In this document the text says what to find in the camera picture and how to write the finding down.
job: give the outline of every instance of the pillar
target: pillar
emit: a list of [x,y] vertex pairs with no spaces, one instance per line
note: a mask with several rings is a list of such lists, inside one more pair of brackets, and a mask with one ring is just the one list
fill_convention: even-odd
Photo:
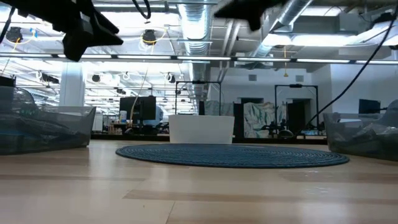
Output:
[[83,65],[64,62],[62,67],[60,106],[84,106],[86,74]]

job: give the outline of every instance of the clear plastic bin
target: clear plastic bin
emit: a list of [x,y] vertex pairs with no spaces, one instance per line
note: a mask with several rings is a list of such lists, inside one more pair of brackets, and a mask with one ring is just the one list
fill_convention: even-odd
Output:
[[398,161],[398,111],[385,114],[325,113],[329,150]]
[[0,86],[0,154],[87,146],[95,107],[39,108],[22,89]]

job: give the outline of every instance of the white box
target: white box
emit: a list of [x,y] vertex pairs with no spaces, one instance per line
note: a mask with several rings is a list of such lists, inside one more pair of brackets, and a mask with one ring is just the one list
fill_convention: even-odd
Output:
[[232,144],[234,117],[170,115],[170,143]]

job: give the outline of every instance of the round rug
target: round rug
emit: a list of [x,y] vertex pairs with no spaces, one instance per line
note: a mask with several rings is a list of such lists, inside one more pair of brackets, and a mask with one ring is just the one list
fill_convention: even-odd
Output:
[[334,152],[277,146],[150,144],[126,146],[116,154],[143,161],[230,168],[299,168],[344,164]]

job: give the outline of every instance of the black pole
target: black pole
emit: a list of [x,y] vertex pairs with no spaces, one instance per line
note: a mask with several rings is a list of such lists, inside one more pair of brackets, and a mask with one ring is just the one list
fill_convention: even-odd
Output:
[[178,87],[178,83],[179,82],[175,82],[175,108],[174,108],[174,110],[175,110],[175,112],[174,112],[174,114],[177,114],[177,87]]
[[221,82],[218,83],[220,86],[220,92],[219,92],[219,97],[220,97],[220,103],[218,104],[218,115],[221,116]]
[[277,99],[278,99],[278,98],[277,98],[277,93],[276,93],[276,89],[277,89],[277,88],[278,88],[278,85],[275,85],[275,105],[274,105],[274,106],[275,106],[275,124],[276,124],[276,125],[278,125],[278,122],[277,122],[277,110],[278,110],[278,109],[277,109],[277,108],[278,108],[278,107],[277,107]]
[[[319,112],[318,86],[315,86],[315,95],[317,98],[317,114],[318,114],[318,112]],[[320,133],[319,133],[319,114],[317,116],[317,129],[318,129],[318,135],[320,135]]]

